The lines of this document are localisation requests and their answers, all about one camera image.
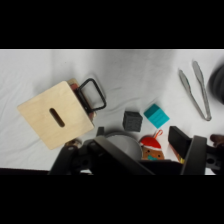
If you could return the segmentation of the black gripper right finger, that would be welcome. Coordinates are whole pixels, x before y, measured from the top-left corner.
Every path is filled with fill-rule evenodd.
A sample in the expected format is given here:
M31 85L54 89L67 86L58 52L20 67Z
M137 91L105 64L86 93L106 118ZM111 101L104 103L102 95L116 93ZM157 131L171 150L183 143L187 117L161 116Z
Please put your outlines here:
M207 139L188 137L176 126L169 128L168 142L175 154L184 160L181 175L204 175L206 167Z

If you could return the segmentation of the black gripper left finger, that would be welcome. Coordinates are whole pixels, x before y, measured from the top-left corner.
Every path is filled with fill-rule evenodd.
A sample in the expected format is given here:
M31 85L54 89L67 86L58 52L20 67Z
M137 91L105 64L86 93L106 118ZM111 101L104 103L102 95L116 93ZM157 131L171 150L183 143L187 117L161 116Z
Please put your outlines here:
M142 159L140 144L124 133L106 134L99 127L88 144L93 175L153 175Z

